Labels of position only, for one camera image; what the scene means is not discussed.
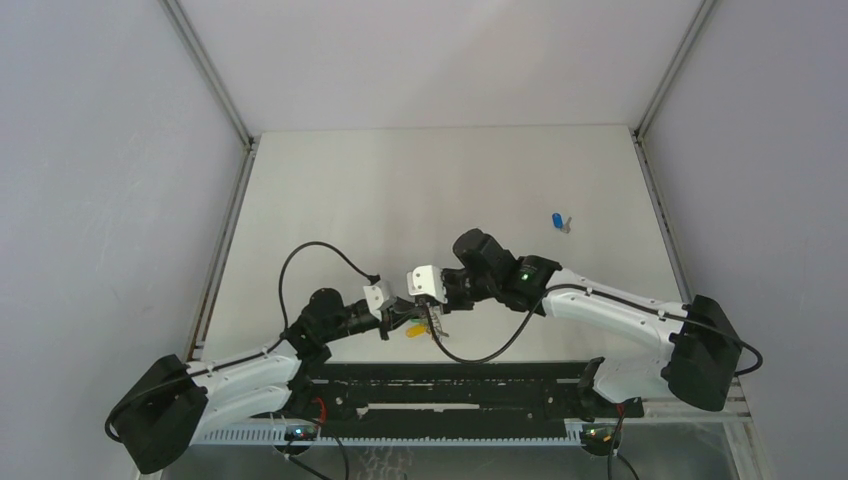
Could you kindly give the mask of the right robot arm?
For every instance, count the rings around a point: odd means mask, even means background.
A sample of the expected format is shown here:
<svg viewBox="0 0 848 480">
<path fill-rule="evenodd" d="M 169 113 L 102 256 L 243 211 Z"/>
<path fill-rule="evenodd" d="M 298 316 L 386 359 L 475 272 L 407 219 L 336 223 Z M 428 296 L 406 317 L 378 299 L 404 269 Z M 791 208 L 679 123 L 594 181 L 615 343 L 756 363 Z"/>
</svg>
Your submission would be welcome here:
<svg viewBox="0 0 848 480">
<path fill-rule="evenodd" d="M 493 299 L 512 311 L 588 323 L 646 348 L 641 358 L 591 360 L 577 391 L 587 414 L 602 416 L 616 404 L 664 393 L 700 410 L 724 409 L 744 345 L 716 300 L 641 297 L 555 260 L 514 256 L 478 228 L 462 234 L 452 251 L 460 268 L 417 268 L 411 294 L 431 297 L 445 313 Z"/>
</svg>

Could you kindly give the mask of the yellow tagged key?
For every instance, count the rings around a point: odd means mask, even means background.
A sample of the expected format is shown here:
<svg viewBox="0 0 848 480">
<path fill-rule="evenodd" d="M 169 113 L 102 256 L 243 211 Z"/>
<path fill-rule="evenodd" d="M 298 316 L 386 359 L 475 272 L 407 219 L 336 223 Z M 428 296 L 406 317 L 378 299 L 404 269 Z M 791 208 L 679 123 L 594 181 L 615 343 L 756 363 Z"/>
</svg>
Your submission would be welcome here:
<svg viewBox="0 0 848 480">
<path fill-rule="evenodd" d="M 422 335 L 428 335 L 429 327 L 424 324 L 414 324 L 406 329 L 405 334 L 408 338 L 415 338 Z"/>
</svg>

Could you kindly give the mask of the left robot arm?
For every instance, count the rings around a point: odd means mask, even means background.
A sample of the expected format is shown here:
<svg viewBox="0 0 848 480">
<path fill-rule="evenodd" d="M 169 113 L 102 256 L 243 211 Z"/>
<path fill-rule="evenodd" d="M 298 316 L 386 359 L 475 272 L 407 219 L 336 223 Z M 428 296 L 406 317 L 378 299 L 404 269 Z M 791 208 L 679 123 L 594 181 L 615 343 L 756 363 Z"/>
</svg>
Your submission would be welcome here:
<svg viewBox="0 0 848 480">
<path fill-rule="evenodd" d="M 311 377 L 329 360 L 331 342 L 371 330 L 386 338 L 421 314 L 420 305 L 379 286 L 351 304 L 335 289 L 319 289 L 270 345 L 219 361 L 157 359 L 111 409 L 105 433 L 140 473 L 156 473 L 229 424 L 281 410 L 305 414 L 313 401 Z"/>
</svg>

